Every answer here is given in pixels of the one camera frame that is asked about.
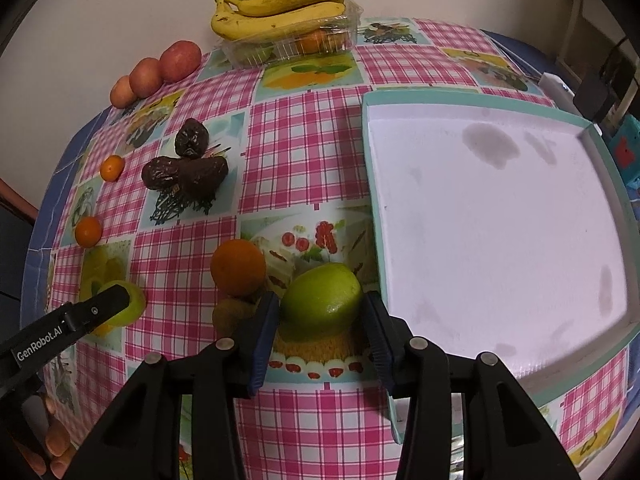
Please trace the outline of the person's left hand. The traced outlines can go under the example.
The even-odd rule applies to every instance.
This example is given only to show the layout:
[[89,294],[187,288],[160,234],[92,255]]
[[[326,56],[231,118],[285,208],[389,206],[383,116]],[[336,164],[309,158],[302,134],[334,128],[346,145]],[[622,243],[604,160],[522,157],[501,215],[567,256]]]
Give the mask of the person's left hand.
[[41,451],[22,442],[16,445],[38,476],[52,474],[55,479],[62,479],[76,454],[76,448],[70,440],[70,433],[56,418],[55,410],[55,403],[45,393],[30,396],[23,403],[22,413]]

